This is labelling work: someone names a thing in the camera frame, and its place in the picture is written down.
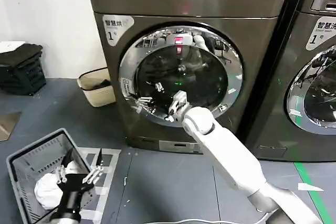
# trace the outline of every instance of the label sticker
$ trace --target label sticker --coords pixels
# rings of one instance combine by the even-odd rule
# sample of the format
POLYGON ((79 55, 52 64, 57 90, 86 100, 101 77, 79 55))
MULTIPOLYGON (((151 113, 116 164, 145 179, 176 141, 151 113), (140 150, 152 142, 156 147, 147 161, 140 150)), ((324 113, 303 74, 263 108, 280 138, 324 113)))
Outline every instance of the label sticker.
POLYGON ((110 46, 114 47, 120 37, 134 24, 131 16, 123 15, 104 15, 103 23, 106 39, 110 46))
POLYGON ((137 111, 136 111, 136 112, 137 112, 138 114, 140 114, 140 112, 141 112, 141 111, 142 111, 142 106, 138 106, 138 108, 137 108, 137 111))
POLYGON ((314 50, 319 45, 336 35, 336 17, 321 17, 311 33, 306 44, 308 51, 314 50))
POLYGON ((289 112, 289 113, 290 113, 291 115, 295 115, 295 116, 302 116, 300 111, 293 110, 293 109, 290 109, 290 112, 289 112))
POLYGON ((236 90, 235 90, 235 89, 230 89, 227 93, 228 93, 228 94, 231 94, 231 93, 233 93, 233 92, 236 92, 236 90))
POLYGON ((132 81, 130 79, 120 78, 120 85, 123 95, 129 96, 130 94, 134 93, 132 81))

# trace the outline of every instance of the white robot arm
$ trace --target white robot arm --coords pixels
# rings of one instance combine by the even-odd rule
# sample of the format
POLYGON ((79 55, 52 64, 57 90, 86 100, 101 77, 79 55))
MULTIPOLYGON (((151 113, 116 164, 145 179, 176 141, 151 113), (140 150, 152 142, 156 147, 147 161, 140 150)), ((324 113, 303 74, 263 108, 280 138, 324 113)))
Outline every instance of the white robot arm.
POLYGON ((229 185, 239 189, 262 212, 273 213, 267 224, 322 224, 310 208, 293 192, 266 181, 258 159, 207 108, 191 108, 186 93, 174 96, 170 115, 211 158, 229 185))

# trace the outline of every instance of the green tape line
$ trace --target green tape line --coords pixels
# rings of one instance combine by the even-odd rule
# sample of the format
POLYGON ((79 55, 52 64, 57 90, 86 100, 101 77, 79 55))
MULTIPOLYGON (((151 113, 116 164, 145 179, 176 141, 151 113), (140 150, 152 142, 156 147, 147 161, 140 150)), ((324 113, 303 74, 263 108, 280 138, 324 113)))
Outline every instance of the green tape line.
MULTIPOLYGON (((307 183, 309 185, 312 185, 312 182, 310 180, 310 177, 303 166, 303 163, 294 163, 296 169, 298 170, 298 173, 304 183, 307 183)), ((308 191, 311 200, 313 201, 317 212, 319 213, 322 221, 324 224, 333 224, 332 219, 319 195, 319 192, 317 191, 308 191)))

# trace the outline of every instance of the paper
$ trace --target paper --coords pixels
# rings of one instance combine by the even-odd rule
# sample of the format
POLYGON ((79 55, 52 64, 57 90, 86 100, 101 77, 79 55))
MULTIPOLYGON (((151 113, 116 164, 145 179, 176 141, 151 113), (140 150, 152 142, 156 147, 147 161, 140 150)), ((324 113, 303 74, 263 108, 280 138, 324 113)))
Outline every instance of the paper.
POLYGON ((299 191, 324 191, 323 189, 319 187, 311 186, 307 183, 298 183, 298 190, 299 191))
POLYGON ((0 41, 0 54, 4 52, 14 51, 16 48, 22 46, 25 41, 0 41))

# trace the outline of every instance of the washing machine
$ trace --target washing machine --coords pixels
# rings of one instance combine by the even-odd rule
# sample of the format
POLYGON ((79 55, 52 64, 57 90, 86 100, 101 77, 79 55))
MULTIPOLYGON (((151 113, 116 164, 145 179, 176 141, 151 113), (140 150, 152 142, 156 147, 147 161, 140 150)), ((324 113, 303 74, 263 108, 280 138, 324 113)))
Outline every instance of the washing machine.
POLYGON ((286 0, 279 20, 240 136, 258 158, 334 161, 336 0, 286 0))
POLYGON ((131 146, 200 153, 168 115, 180 90, 237 130, 284 0, 91 3, 131 146))

